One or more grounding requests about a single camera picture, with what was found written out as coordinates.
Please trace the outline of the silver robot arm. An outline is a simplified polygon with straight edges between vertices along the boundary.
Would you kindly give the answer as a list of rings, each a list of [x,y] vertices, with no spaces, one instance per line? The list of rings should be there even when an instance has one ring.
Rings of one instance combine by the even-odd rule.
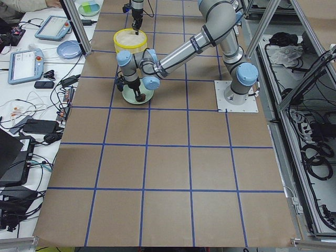
[[[131,0],[131,12],[133,17],[132,28],[136,31],[142,26],[143,2],[144,0]]]
[[[195,56],[209,47],[220,46],[223,62],[229,71],[232,82],[225,89],[224,98],[233,105],[246,102],[251,87],[257,82],[257,68],[246,61],[244,50],[239,45],[234,26],[243,17],[243,12],[234,9],[230,1],[198,1],[198,9],[206,23],[200,32],[162,59],[158,59],[154,49],[145,49],[135,54],[127,50],[117,53],[117,62],[122,75],[115,85],[119,91],[127,86],[133,91],[136,102],[145,102],[140,85],[148,90],[160,86],[161,79],[167,77]]]

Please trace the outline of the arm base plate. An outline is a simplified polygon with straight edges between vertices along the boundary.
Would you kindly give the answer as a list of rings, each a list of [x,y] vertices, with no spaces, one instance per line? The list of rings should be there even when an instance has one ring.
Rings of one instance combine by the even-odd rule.
[[[258,113],[253,89],[248,94],[239,95],[231,90],[231,81],[215,80],[215,93],[218,112]]]

